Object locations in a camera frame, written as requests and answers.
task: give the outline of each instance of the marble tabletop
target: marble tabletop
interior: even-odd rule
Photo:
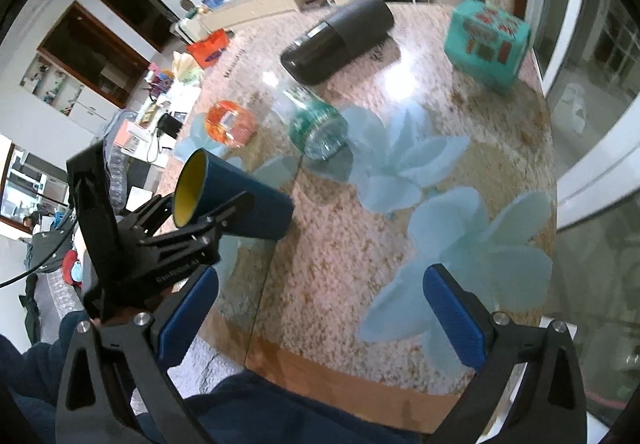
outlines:
[[[470,144],[439,191],[478,190],[491,218],[528,190],[548,193],[555,211],[550,118],[531,56],[507,96],[452,68],[443,44],[452,8],[391,4],[391,38],[334,74],[317,93],[338,109],[368,108],[383,120],[407,101],[430,113],[439,135]],[[233,150],[248,171],[276,155],[300,160],[271,111],[287,74],[280,52],[328,12],[290,13],[238,32],[210,69],[195,114],[228,99],[256,114],[260,129]],[[158,192],[173,191],[182,163],[171,159]],[[384,344],[357,339],[358,325],[380,289],[415,251],[407,237],[412,209],[392,217],[362,208],[355,189],[321,179],[300,165],[284,186],[295,204],[287,236],[274,244],[240,246],[236,268],[200,334],[239,363],[300,394],[381,424],[433,431],[457,401],[470,374],[445,377],[417,338]],[[534,243],[549,256],[555,214]],[[513,313],[537,324],[540,313]]]

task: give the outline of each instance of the black thermos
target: black thermos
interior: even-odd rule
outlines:
[[[382,42],[393,26],[383,0],[350,0],[289,45],[280,62],[300,84],[318,85]]]

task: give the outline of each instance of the green tissue package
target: green tissue package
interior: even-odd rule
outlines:
[[[455,68],[506,94],[527,52],[528,23],[477,0],[453,10],[444,52]]]

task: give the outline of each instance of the screw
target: screw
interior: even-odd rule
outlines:
[[[507,316],[504,312],[498,311],[494,312],[494,322],[496,325],[508,325],[511,322],[509,316]]]
[[[133,318],[133,322],[139,327],[145,326],[151,321],[151,314],[149,312],[139,312]]]
[[[564,321],[560,321],[559,319],[553,320],[551,326],[559,334],[566,332],[566,323]]]
[[[91,322],[89,321],[81,321],[78,323],[78,325],[76,325],[76,330],[81,334],[88,332],[90,328],[91,328]]]

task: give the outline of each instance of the blue cup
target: blue cup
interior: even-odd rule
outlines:
[[[225,233],[265,240],[287,234],[293,215],[291,198],[203,148],[193,152],[178,177],[174,223],[179,228],[191,224],[242,191],[254,196],[254,207],[230,221]]]

